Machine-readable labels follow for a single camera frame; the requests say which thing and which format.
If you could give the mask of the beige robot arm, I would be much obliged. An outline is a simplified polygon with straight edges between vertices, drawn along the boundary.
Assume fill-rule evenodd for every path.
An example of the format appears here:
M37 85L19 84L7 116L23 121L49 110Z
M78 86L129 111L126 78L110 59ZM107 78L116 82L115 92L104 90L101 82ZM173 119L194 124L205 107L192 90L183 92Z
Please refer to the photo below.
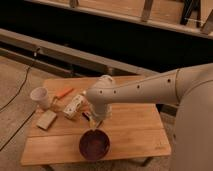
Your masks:
M106 118L112 103L177 104L170 171L213 171L213 63L124 84L103 75L86 98L96 120Z

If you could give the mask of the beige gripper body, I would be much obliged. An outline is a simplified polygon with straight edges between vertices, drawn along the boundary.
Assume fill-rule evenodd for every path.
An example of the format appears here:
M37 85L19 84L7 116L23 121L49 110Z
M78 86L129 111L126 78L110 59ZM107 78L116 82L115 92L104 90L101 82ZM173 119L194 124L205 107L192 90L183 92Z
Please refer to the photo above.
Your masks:
M110 105L89 105L90 108L90 126L96 129L98 125L112 115L112 107Z

